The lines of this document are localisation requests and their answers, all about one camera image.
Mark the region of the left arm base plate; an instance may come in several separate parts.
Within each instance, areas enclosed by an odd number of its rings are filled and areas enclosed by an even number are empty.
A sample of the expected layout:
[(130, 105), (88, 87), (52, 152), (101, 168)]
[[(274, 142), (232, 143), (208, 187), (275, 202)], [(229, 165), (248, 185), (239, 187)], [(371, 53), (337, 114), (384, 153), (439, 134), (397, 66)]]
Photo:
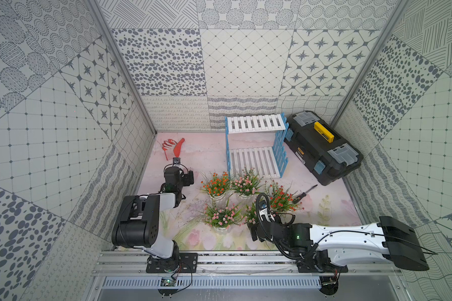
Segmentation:
[(178, 269), (184, 273), (195, 273), (197, 264), (198, 253), (174, 253), (169, 259), (156, 258), (150, 255), (147, 260), (146, 273), (173, 273)]

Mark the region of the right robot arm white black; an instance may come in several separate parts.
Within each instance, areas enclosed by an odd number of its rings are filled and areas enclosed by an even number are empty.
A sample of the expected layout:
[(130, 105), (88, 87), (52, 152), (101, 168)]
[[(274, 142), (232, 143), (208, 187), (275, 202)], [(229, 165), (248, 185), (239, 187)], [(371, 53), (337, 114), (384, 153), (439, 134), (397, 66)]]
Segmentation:
[(309, 223), (282, 223), (261, 217), (249, 223), (253, 241), (270, 242), (300, 273), (347, 272), (348, 265), (391, 262), (415, 272), (429, 270), (423, 248), (413, 228), (382, 216), (379, 222), (358, 227), (326, 227)]

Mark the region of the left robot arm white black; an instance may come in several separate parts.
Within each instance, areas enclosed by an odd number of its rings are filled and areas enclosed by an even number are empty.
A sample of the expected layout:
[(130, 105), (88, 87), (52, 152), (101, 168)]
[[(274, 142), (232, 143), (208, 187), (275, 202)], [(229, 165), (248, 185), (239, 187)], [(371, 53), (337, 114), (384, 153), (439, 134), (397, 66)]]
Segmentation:
[(193, 171), (182, 164), (169, 164), (158, 193), (125, 196), (112, 229), (113, 245), (142, 250), (158, 260), (176, 260), (177, 243), (159, 233), (159, 216), (179, 207), (185, 199), (182, 189), (192, 184)]

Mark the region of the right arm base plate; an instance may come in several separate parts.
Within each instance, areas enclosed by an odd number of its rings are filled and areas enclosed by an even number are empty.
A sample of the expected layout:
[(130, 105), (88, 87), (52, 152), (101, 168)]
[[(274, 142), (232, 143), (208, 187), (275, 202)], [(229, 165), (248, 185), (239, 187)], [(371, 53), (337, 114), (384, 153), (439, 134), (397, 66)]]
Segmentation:
[(347, 273), (349, 271), (347, 266), (334, 265), (327, 250), (316, 252), (307, 259), (296, 260), (296, 266), (300, 273)]

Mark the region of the pink flower pot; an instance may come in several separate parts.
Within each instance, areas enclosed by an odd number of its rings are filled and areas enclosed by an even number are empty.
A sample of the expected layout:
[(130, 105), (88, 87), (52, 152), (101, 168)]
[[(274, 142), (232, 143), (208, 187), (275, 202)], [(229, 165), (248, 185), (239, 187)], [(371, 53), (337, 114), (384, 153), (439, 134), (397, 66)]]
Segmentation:
[(226, 230), (234, 225), (241, 224), (241, 208), (234, 203), (226, 207), (217, 207), (207, 204), (203, 211), (202, 221), (218, 230)]
[(256, 169), (243, 169), (242, 174), (231, 182), (231, 189), (242, 197), (250, 197), (259, 192), (262, 180)]
[(246, 205), (245, 209), (243, 222), (246, 225), (255, 225), (258, 222), (255, 202)]

